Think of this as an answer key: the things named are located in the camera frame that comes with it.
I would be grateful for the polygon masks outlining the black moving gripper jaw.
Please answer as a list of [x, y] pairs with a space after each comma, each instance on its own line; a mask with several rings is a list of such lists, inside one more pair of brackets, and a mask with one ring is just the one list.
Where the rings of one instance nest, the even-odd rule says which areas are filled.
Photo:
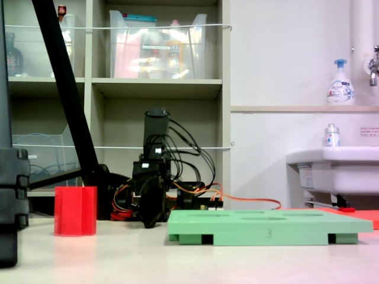
[[166, 191], [160, 176], [146, 180], [140, 192], [139, 215], [145, 228], [153, 228], [165, 214]]

